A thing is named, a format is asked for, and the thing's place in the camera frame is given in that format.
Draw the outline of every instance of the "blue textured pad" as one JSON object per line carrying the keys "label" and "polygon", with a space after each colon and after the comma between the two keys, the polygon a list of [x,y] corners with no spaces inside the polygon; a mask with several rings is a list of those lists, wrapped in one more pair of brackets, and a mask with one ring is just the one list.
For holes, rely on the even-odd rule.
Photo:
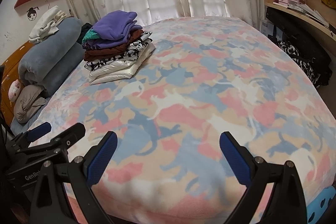
{"label": "blue textured pad", "polygon": [[106,166],[110,162],[118,145],[118,137],[112,132],[110,137],[105,141],[102,148],[97,152],[95,158],[87,168],[87,184],[91,187],[97,184],[103,175]]}
{"label": "blue textured pad", "polygon": [[39,138],[43,137],[47,133],[51,131],[51,124],[48,122],[45,122],[38,127],[32,129],[31,131],[27,132],[27,141],[28,142],[35,142]]}
{"label": "blue textured pad", "polygon": [[333,186],[324,188],[322,192],[307,206],[308,224],[315,224],[320,219],[328,207],[329,200],[332,200],[335,194],[336,190]]}
{"label": "blue textured pad", "polygon": [[251,184],[250,168],[225,133],[219,139],[219,146],[240,184]]}

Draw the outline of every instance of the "metal screw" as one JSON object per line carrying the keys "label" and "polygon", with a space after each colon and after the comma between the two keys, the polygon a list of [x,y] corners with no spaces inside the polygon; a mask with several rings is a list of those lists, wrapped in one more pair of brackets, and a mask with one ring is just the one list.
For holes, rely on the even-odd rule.
{"label": "metal screw", "polygon": [[258,164],[261,164],[261,163],[264,162],[264,159],[263,159],[262,157],[259,157],[259,156],[255,157],[254,160],[255,160],[256,163],[258,163]]}
{"label": "metal screw", "polygon": [[51,161],[50,160],[46,160],[44,163],[43,163],[43,166],[44,167],[49,167],[51,165]]}
{"label": "metal screw", "polygon": [[286,161],[286,165],[288,167],[294,167],[294,163],[292,161],[290,161],[290,160]]}
{"label": "metal screw", "polygon": [[79,164],[80,162],[83,161],[83,157],[82,156],[77,156],[76,158],[73,159],[73,161],[77,164]]}

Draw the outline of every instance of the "girl face sticker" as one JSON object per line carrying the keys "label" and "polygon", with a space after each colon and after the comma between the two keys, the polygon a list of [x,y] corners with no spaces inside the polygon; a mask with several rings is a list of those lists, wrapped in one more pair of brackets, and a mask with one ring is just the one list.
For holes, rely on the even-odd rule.
{"label": "girl face sticker", "polygon": [[27,17],[28,17],[28,19],[29,19],[30,21],[35,20],[36,17],[37,17],[37,12],[36,12],[35,9],[40,10],[38,7],[35,7],[35,8],[31,7],[31,8],[27,11]]}

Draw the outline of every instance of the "stuffed animal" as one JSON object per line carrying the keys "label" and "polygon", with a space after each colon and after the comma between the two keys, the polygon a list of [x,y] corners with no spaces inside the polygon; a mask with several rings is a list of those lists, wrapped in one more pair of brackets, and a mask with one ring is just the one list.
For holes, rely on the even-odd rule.
{"label": "stuffed animal", "polygon": [[21,91],[21,83],[19,80],[14,81],[8,90],[8,98],[11,102],[15,102]]}

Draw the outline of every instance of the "orange wooden headboard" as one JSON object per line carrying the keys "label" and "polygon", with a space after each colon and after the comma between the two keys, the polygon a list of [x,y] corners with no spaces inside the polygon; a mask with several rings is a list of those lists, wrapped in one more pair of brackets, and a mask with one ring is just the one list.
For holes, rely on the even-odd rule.
{"label": "orange wooden headboard", "polygon": [[14,117],[14,104],[8,98],[8,90],[11,84],[19,79],[18,66],[21,58],[34,44],[24,43],[3,63],[5,70],[1,82],[1,111],[5,117],[6,124],[11,126]]}

